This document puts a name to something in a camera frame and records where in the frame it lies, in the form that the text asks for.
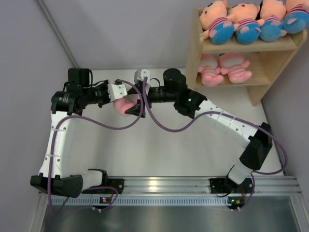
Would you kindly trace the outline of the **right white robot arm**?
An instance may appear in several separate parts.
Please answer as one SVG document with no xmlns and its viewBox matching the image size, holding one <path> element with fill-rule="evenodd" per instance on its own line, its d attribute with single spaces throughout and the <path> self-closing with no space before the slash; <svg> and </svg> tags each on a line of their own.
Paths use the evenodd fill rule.
<svg viewBox="0 0 309 232">
<path fill-rule="evenodd" d="M 252 172 L 261 169 L 273 145 L 269 124 L 257 126 L 228 114 L 206 96 L 190 89 L 185 76 L 178 69 L 164 71 L 163 85 L 152 87 L 150 81 L 148 70 L 136 70 L 135 85 L 127 93 L 140 93 L 141 98 L 125 111 L 126 114 L 137 115 L 144 106 L 142 116 L 145 117 L 145 112 L 150 111 L 153 103 L 171 102 L 179 114 L 191 118 L 193 122 L 202 118 L 214 129 L 234 139 L 244 151 L 226 176 L 225 186 L 231 192 L 242 188 L 244 180 Z"/>
</svg>

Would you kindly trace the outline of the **boy doll back corner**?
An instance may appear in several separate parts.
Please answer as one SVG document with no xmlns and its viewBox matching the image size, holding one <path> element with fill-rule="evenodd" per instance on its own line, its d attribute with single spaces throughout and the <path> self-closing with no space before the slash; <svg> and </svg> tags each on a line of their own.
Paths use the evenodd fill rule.
<svg viewBox="0 0 309 232">
<path fill-rule="evenodd" d="M 273 42 L 287 34 L 282 25 L 286 13 L 285 3 L 281 0 L 261 1 L 258 18 L 265 21 L 260 27 L 263 41 Z"/>
</svg>

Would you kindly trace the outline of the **pink striped plush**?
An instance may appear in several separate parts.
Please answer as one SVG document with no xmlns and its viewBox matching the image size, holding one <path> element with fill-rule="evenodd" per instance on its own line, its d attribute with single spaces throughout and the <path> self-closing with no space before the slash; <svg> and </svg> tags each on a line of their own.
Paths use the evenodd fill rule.
<svg viewBox="0 0 309 232">
<path fill-rule="evenodd" d="M 218 61 L 210 54 L 201 55 L 198 73 L 201 75 L 202 84 L 206 87 L 214 87 L 224 80 Z"/>
<path fill-rule="evenodd" d="M 227 75 L 232 84 L 249 80 L 252 72 L 248 71 L 250 62 L 242 53 L 222 53 L 219 55 L 219 67 L 222 75 Z"/>
<path fill-rule="evenodd" d="M 137 104 L 138 95 L 127 95 L 113 102 L 115 111 L 121 116 L 129 116 L 126 111 Z"/>
</svg>

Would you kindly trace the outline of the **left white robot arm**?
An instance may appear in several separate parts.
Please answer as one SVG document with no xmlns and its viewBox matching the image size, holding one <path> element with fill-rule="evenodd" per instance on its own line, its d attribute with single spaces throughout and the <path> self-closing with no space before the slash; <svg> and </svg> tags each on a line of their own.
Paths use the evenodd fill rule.
<svg viewBox="0 0 309 232">
<path fill-rule="evenodd" d="M 89 168 L 88 155 L 72 152 L 77 124 L 90 104 L 102 107 L 110 103 L 108 81 L 93 86 L 93 74 L 87 68 L 70 68 L 63 90 L 51 99 L 51 130 L 43 164 L 30 184 L 51 195 L 76 198 L 93 187 L 98 193 L 108 190 L 105 170 Z"/>
</svg>

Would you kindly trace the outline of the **boy doll shelved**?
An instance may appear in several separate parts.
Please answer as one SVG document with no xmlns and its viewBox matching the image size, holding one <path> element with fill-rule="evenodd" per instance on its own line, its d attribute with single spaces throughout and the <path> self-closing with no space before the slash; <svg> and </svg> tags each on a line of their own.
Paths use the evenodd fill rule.
<svg viewBox="0 0 309 232">
<path fill-rule="evenodd" d="M 252 3 L 240 3 L 228 10 L 239 43 L 251 44 L 259 38 L 265 23 L 264 19 L 256 19 L 259 12 L 260 6 Z"/>
<path fill-rule="evenodd" d="M 227 1 L 214 0 L 205 7 L 200 15 L 204 39 L 213 44 L 224 44 L 234 34 L 235 14 L 227 14 Z"/>
</svg>

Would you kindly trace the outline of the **boy doll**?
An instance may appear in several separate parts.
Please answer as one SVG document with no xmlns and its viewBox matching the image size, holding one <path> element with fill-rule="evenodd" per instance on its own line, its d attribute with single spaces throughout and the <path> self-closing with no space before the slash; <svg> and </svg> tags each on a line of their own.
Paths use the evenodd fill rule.
<svg viewBox="0 0 309 232">
<path fill-rule="evenodd" d="M 309 23 L 309 1 L 287 0 L 287 13 L 283 19 L 283 29 L 288 34 L 296 34 L 304 30 Z"/>
</svg>

